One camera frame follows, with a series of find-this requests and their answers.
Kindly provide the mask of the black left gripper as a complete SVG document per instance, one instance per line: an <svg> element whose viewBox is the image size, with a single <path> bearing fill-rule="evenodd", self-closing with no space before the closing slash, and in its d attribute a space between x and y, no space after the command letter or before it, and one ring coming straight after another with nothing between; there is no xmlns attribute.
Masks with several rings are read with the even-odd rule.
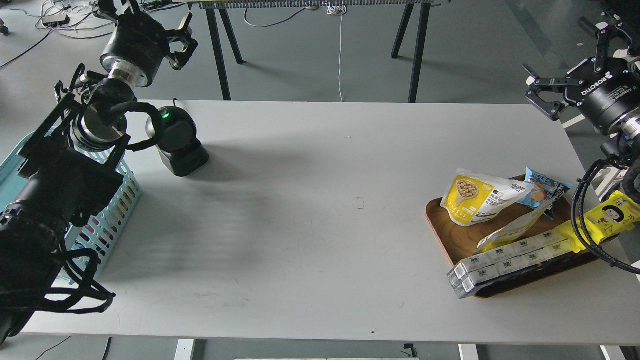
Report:
<svg viewBox="0 0 640 360"><path fill-rule="evenodd" d="M135 86L141 88L153 84L166 56L173 70L182 70L199 45L196 39L192 39L192 18L193 14L188 13L182 18L177 29L165 30L162 24L149 14L121 14L114 33L100 57L102 67L110 71L117 60L136 66L141 70L142 79L138 80ZM169 53L168 42L181 42L182 50Z"/></svg>

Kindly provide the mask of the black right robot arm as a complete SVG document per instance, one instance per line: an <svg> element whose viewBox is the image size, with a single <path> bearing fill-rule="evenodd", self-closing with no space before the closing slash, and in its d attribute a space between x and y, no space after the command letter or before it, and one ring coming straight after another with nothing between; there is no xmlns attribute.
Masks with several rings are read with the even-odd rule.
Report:
<svg viewBox="0 0 640 360"><path fill-rule="evenodd" d="M605 166L626 173L613 187L629 203L639 203L639 2L602 0L608 21L599 25L584 17L580 26L597 40L595 55L579 63L567 75L543 78L527 64L526 98L550 120L557 121L566 107L577 109L597 132L612 139L601 146L604 159L595 161L578 181L573 196L570 231L578 243L611 267L638 275L639 269L614 258L595 242L585 214L588 186Z"/></svg>

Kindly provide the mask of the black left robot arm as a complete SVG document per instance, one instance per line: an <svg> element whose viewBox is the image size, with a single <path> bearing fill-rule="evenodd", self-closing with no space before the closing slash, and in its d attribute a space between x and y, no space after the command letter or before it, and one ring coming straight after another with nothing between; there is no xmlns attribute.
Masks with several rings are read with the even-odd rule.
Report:
<svg viewBox="0 0 640 360"><path fill-rule="evenodd" d="M142 12L132 0L98 7L115 30L100 58L105 74L78 66L64 96L19 148L18 175L25 187L1 213L1 340L20 333L35 312L102 313L115 294L96 281L94 249L69 250L71 226L84 227L100 214L125 182L117 171L126 151L156 147L178 177L190 175L210 156L182 108L157 108L137 100L135 88L153 84L167 60L181 70L198 41L189 27L177 29Z"/></svg>

